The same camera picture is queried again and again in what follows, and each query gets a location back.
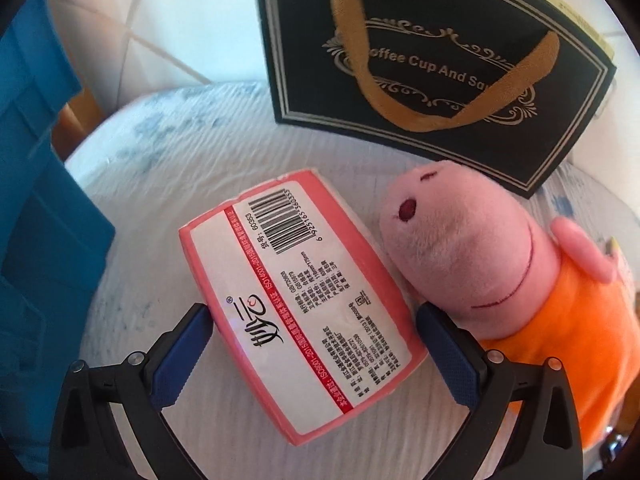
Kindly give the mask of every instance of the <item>plush toy mouth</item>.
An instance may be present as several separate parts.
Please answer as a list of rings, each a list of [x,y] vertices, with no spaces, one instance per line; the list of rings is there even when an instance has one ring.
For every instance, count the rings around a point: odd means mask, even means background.
[[[403,222],[408,222],[415,216],[415,207],[417,206],[417,202],[415,198],[408,198],[400,205],[398,209],[398,218]]]
[[[524,270],[524,274],[522,275],[522,279],[520,280],[520,283],[518,283],[516,288],[514,288],[508,295],[506,295],[501,300],[494,301],[493,303],[487,303],[487,304],[484,304],[484,305],[472,306],[471,308],[489,308],[490,306],[500,305],[501,303],[504,303],[509,298],[511,298],[518,290],[520,290],[520,287],[524,283],[524,280],[526,279],[526,277],[527,277],[527,275],[529,273],[529,269],[531,268],[531,263],[533,261],[534,247],[533,247],[533,231],[531,230],[531,225],[529,226],[529,239],[531,241],[531,246],[530,246],[530,249],[529,249],[529,262],[527,263],[527,268]]]

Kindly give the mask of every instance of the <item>red stripe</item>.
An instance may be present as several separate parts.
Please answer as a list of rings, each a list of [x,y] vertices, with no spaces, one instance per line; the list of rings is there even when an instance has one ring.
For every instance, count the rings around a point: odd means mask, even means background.
[[[350,412],[353,409],[353,406],[347,400],[347,397],[344,395],[338,384],[334,381],[334,378],[331,377],[331,374],[318,357],[318,354],[316,354],[313,347],[308,342],[308,339],[302,332],[302,329],[295,322],[289,307],[287,307],[282,299],[282,296],[278,292],[278,289],[273,283],[267,269],[264,268],[260,256],[258,256],[258,253],[255,251],[254,245],[246,235],[246,231],[244,230],[244,227],[242,227],[233,206],[229,206],[225,209],[225,215],[226,219],[229,220],[229,223],[231,224],[231,228],[236,234],[236,238],[242,247],[244,256],[246,256],[246,259],[249,261],[249,264],[260,281],[262,288],[267,293],[271,303],[273,303],[273,306],[289,332],[289,335],[298,345],[298,348],[306,359],[306,362],[309,363],[309,366],[311,366],[311,369],[314,371],[318,379],[320,379],[322,386],[324,386],[324,389],[326,389],[329,395],[331,395],[331,398],[334,400],[338,408],[340,408],[343,413]]]

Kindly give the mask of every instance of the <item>screw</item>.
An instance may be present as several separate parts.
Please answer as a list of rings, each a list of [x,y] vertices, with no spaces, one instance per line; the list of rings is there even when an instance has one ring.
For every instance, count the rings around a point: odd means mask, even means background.
[[[84,368],[84,365],[86,363],[84,361],[82,361],[82,359],[78,359],[78,361],[73,361],[70,365],[69,365],[69,370],[75,374],[77,374],[80,370],[82,370]]]
[[[133,352],[127,357],[127,363],[131,366],[138,366],[142,361],[145,360],[145,355],[142,352]]]
[[[486,353],[487,359],[494,364],[499,365],[502,361],[504,361],[504,354],[499,350],[489,350]]]
[[[555,370],[556,372],[562,370],[562,361],[556,357],[552,357],[547,363],[549,365],[549,368]]]

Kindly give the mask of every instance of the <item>teal fabric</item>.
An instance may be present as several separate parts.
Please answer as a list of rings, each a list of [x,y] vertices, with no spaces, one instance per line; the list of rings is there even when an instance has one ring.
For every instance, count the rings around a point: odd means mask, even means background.
[[[45,0],[0,38],[0,431],[47,478],[53,416],[114,236],[52,150],[80,90]]]

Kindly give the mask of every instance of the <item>white bedsheet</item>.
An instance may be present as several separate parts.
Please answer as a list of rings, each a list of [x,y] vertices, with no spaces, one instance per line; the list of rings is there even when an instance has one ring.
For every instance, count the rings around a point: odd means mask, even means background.
[[[325,132],[276,125],[263,84],[223,84],[142,98],[115,114],[67,167],[116,227],[81,348],[90,365],[146,351],[202,297],[180,226],[263,180],[316,167],[377,238],[377,204],[393,178],[425,159]],[[574,216],[600,243],[615,235],[636,274],[640,223],[628,207],[563,165],[526,207],[542,224]],[[210,480],[421,479],[466,416],[430,360],[391,396],[295,448],[262,411],[214,333],[175,406],[163,412]],[[140,474],[153,478],[116,418]],[[478,474],[495,467],[513,417]]]

